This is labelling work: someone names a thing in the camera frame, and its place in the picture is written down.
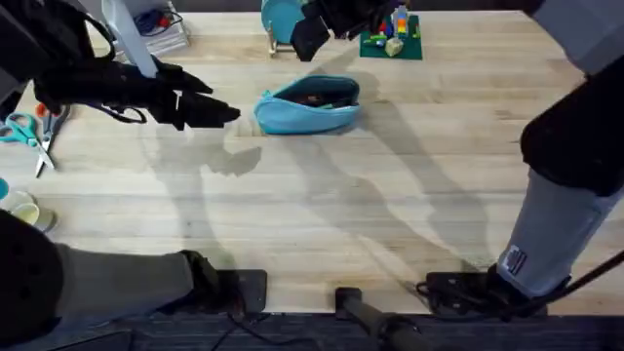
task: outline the pencil case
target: pencil case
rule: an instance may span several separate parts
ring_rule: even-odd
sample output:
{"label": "pencil case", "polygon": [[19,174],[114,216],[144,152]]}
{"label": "pencil case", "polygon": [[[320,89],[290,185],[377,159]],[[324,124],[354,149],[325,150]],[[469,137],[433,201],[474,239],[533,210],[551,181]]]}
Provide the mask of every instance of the pencil case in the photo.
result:
{"label": "pencil case", "polygon": [[[310,75],[275,92],[265,92],[253,113],[262,130],[272,135],[313,134],[353,123],[361,110],[360,86],[348,77]],[[302,97],[331,97],[336,105],[310,106]]]}

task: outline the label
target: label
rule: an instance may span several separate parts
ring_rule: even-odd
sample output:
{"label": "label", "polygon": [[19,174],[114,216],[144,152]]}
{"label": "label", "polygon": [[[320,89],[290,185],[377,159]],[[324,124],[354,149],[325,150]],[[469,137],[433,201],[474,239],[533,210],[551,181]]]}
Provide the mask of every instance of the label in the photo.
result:
{"label": "label", "polygon": [[503,260],[502,267],[512,275],[518,275],[527,261],[527,254],[515,245],[512,245]]}

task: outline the wooden tabletop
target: wooden tabletop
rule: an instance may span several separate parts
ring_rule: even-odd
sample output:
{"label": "wooden tabletop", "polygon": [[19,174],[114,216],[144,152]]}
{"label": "wooden tabletop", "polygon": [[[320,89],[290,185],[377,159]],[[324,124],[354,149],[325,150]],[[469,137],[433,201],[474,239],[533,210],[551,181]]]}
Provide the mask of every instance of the wooden tabletop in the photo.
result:
{"label": "wooden tabletop", "polygon": [[[34,178],[36,155],[0,146],[0,176],[60,217],[76,248],[205,254],[219,268],[269,274],[269,311],[332,310],[337,287],[386,311],[426,312],[404,289],[431,271],[484,270],[507,243],[527,186],[523,127],[582,81],[557,44],[520,13],[425,13],[424,61],[358,58],[331,41],[312,62],[271,59],[259,14],[187,14],[192,47],[165,57],[242,110],[222,130],[121,124],[78,107]],[[361,85],[353,129],[266,136],[265,90],[309,73]],[[27,94],[19,110],[32,111]],[[619,207],[574,266],[621,250]],[[556,314],[622,314],[616,270],[557,303]]]}

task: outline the white cup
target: white cup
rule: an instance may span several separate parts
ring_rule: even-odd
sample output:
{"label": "white cup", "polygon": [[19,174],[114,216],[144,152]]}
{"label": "white cup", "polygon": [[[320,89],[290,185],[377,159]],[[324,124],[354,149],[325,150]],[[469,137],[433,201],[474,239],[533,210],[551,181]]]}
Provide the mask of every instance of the white cup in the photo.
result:
{"label": "white cup", "polygon": [[56,224],[54,212],[43,209],[35,204],[22,204],[11,210],[11,215],[47,233]]}

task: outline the scissors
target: scissors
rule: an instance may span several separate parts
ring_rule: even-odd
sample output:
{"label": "scissors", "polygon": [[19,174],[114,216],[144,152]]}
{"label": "scissors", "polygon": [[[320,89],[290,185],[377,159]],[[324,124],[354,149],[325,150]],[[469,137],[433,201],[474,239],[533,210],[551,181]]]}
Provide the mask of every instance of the scissors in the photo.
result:
{"label": "scissors", "polygon": [[[60,126],[65,122],[67,116],[71,108],[69,105],[64,105],[61,108],[61,112],[58,115],[53,114],[46,106],[41,103],[37,106],[37,116],[40,117],[43,121],[43,149],[48,153],[50,151],[50,147],[55,139],[55,136],[60,130]],[[47,164],[44,156],[39,156],[39,160],[37,160],[37,167],[35,169],[35,177],[39,177],[41,171],[43,170],[43,165]]]}
{"label": "scissors", "polygon": [[37,150],[48,167],[54,169],[55,164],[43,148],[36,134],[37,122],[35,117],[26,113],[12,113],[7,117],[3,127],[0,127],[0,141],[21,142]]}

